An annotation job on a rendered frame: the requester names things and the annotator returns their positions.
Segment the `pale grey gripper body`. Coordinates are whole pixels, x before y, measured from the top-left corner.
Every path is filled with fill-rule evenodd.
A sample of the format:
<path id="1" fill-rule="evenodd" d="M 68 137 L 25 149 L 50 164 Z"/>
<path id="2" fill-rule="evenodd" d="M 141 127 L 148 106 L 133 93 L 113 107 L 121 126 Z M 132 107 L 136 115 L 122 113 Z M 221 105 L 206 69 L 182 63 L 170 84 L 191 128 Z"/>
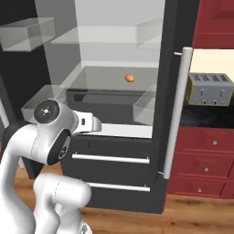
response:
<path id="1" fill-rule="evenodd" d="M 88 126 L 89 126 L 89 130 L 88 130 L 89 133 L 101 131 L 101 121 L 93 115 L 91 115 L 88 118 Z"/>

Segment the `black fridge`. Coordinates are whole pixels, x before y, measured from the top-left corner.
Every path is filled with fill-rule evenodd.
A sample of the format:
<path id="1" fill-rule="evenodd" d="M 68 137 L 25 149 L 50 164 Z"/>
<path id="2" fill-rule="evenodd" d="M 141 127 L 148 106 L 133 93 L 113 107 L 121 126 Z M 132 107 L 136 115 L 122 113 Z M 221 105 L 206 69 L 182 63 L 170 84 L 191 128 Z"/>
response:
<path id="1" fill-rule="evenodd" d="M 101 120 L 71 140 L 66 176 L 92 188 L 92 207 L 161 213 L 150 169 L 165 0 L 35 0 L 54 97 Z"/>

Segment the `black fridge drawer front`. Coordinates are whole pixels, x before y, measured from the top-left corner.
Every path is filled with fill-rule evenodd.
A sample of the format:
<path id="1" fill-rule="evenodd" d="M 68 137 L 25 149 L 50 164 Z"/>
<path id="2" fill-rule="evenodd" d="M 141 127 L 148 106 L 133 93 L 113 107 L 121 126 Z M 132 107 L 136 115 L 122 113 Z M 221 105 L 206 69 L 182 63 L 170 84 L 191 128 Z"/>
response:
<path id="1" fill-rule="evenodd" d="M 149 139 L 77 135 L 71 139 L 67 155 L 61 161 L 64 176 L 86 182 L 143 186 L 149 180 L 149 164 L 73 159 L 73 154 L 148 158 Z"/>
<path id="2" fill-rule="evenodd" d="M 159 176 L 147 186 L 150 192 L 91 187 L 88 207 L 161 214 L 164 211 L 166 181 Z"/>

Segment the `glass fridge shelf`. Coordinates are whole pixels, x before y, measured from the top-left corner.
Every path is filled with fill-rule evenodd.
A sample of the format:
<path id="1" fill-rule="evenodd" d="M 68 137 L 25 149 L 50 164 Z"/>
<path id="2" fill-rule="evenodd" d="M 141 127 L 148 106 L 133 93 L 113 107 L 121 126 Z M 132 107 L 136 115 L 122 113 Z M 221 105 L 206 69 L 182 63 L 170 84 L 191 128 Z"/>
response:
<path id="1" fill-rule="evenodd" d="M 136 27 L 74 27 L 52 43 L 136 43 Z"/>
<path id="2" fill-rule="evenodd" d="M 69 88 L 145 91 L 156 84 L 157 72 L 157 68 L 85 67 Z M 127 82 L 126 74 L 133 74 L 134 82 Z"/>

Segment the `clear door bin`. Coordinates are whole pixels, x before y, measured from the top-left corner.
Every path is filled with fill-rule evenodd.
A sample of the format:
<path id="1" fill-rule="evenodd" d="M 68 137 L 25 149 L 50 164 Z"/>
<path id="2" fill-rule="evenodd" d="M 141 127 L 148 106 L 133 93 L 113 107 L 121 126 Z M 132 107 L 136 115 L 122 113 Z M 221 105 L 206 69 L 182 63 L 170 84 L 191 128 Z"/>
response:
<path id="1" fill-rule="evenodd" d="M 35 123 L 34 110 L 44 100 L 53 99 L 64 104 L 66 101 L 66 88 L 59 85 L 45 85 L 22 108 L 25 121 Z"/>
<path id="2" fill-rule="evenodd" d="M 3 51 L 30 52 L 56 36 L 53 17 L 36 17 L 0 26 Z"/>
<path id="3" fill-rule="evenodd" d="M 153 84 L 133 105 L 133 120 L 144 125 L 153 125 L 156 85 Z"/>
<path id="4" fill-rule="evenodd" d="M 140 49 L 159 50 L 161 47 L 163 20 L 150 19 L 136 26 L 136 45 Z"/>

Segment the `red drawer front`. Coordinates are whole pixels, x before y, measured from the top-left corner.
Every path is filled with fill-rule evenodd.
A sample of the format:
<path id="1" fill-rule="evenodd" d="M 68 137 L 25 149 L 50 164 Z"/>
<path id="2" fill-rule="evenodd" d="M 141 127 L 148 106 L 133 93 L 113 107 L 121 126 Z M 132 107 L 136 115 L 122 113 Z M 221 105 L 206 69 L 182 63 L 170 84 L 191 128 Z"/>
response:
<path id="1" fill-rule="evenodd" d="M 234 158 L 221 154 L 176 153 L 171 176 L 227 178 Z"/>
<path id="2" fill-rule="evenodd" d="M 234 129 L 181 126 L 175 148 L 177 151 L 234 153 Z"/>
<path id="3" fill-rule="evenodd" d="M 219 197 L 224 183 L 220 181 L 173 177 L 168 181 L 167 193 L 185 196 Z"/>

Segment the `silver four-slot toaster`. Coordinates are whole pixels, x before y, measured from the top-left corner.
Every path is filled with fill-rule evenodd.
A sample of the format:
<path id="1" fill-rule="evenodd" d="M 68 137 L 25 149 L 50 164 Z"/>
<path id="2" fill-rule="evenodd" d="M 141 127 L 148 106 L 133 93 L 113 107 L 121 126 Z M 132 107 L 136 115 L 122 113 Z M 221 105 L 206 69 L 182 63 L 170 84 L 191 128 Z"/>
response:
<path id="1" fill-rule="evenodd" d="M 189 105 L 229 106 L 234 82 L 224 73 L 190 72 L 186 87 Z"/>

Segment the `red wall cupboard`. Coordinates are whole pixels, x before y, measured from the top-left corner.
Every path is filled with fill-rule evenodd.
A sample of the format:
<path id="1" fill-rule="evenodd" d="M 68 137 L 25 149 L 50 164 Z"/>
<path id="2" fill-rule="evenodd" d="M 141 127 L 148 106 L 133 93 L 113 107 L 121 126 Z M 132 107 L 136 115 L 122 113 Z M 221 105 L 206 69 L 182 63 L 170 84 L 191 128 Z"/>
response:
<path id="1" fill-rule="evenodd" d="M 200 0 L 192 45 L 234 49 L 234 0 Z"/>

